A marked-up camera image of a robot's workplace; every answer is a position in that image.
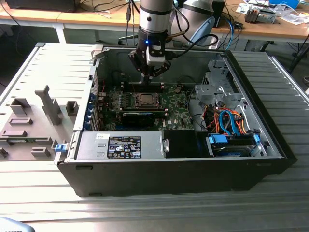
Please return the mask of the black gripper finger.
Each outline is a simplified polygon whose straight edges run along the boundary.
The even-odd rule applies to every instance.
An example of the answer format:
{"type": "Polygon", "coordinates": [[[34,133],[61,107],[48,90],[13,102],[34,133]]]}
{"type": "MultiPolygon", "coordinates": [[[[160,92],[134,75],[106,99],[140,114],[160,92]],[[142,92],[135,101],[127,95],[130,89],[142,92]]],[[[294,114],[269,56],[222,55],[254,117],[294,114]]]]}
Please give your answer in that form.
{"type": "Polygon", "coordinates": [[[132,62],[133,66],[141,74],[140,83],[148,84],[149,83],[149,74],[148,74],[148,65],[146,61],[146,54],[142,50],[132,50],[128,57],[132,62]]]}
{"type": "Polygon", "coordinates": [[[159,68],[154,68],[150,74],[149,79],[153,79],[154,77],[158,77],[166,72],[171,67],[171,62],[166,60],[159,68]]]}

